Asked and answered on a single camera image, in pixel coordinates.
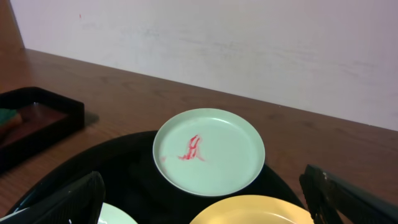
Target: red sauce smear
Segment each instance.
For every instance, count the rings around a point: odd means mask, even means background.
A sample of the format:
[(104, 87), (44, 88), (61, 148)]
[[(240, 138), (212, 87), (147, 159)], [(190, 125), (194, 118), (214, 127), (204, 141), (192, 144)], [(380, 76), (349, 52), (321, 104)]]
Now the red sauce smear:
[(194, 159), (196, 157), (201, 161), (204, 161), (204, 158), (200, 156), (199, 146), (198, 146), (199, 141), (200, 141), (199, 135), (195, 135), (193, 138), (191, 138), (191, 140), (189, 140), (188, 143), (188, 153), (186, 153), (182, 157), (179, 156), (178, 158), (184, 161), (184, 160)]

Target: yellow plate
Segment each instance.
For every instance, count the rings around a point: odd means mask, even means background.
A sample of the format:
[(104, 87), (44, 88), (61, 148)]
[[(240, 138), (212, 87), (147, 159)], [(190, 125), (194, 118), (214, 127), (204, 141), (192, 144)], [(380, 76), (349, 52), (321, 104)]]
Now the yellow plate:
[(197, 215), (191, 224), (313, 224), (306, 210), (281, 199), (242, 195), (230, 197), (210, 205)]

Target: wooden table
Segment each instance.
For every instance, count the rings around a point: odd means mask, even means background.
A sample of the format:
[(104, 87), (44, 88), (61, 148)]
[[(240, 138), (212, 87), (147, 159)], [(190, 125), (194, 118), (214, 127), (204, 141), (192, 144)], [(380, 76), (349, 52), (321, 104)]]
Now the wooden table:
[(79, 152), (118, 136), (159, 129), (194, 108), (219, 108), (248, 120), (263, 138), (268, 165), (302, 201), (299, 175), (315, 164), (398, 204), (396, 131), (33, 50), (0, 54), (0, 92), (25, 86), (84, 102), (99, 120), (2, 175), (0, 215)]

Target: round black tray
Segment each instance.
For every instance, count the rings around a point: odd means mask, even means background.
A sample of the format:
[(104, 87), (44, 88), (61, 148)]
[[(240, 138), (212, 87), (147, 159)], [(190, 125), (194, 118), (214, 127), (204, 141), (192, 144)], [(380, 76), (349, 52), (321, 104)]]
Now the round black tray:
[(303, 208), (289, 186), (264, 165), (246, 188), (222, 197), (185, 193), (168, 183), (156, 169), (152, 143), (157, 131), (129, 134), (95, 147), (66, 161), (32, 187), (8, 214), (30, 207), (89, 172), (100, 172), (105, 202), (144, 223), (189, 223), (207, 206), (236, 195), (266, 195)]

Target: green object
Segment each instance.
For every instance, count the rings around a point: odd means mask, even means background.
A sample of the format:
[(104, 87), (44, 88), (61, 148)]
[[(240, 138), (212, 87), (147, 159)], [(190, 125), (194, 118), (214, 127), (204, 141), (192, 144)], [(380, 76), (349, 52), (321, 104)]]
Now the green object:
[(17, 110), (1, 109), (0, 108), (0, 126), (7, 123), (18, 114)]

